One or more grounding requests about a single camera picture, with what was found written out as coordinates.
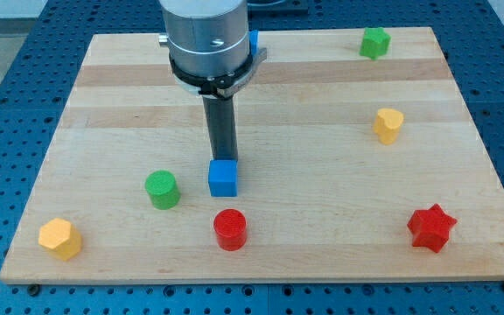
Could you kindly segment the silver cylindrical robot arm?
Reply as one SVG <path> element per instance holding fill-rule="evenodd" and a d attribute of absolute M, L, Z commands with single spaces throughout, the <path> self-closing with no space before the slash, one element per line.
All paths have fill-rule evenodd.
<path fill-rule="evenodd" d="M 267 59 L 249 30 L 245 0 L 159 0 L 173 74 L 189 91 L 229 99 Z"/>

